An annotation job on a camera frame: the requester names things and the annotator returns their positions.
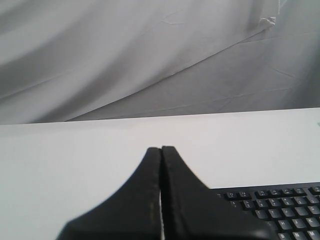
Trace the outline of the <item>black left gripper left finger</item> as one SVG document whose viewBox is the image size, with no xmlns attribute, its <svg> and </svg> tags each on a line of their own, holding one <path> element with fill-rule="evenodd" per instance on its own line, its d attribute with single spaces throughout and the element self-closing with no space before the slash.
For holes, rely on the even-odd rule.
<svg viewBox="0 0 320 240">
<path fill-rule="evenodd" d="M 69 221 L 59 240 L 160 240 L 161 151 L 147 149 L 130 178 L 107 200 Z"/>
</svg>

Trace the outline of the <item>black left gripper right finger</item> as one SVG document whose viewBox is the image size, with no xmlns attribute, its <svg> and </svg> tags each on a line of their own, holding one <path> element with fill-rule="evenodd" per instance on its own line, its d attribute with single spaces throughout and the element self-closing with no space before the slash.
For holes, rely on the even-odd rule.
<svg viewBox="0 0 320 240">
<path fill-rule="evenodd" d="M 272 240 L 262 220 L 209 189 L 173 146 L 161 149 L 161 208 L 167 240 Z"/>
</svg>

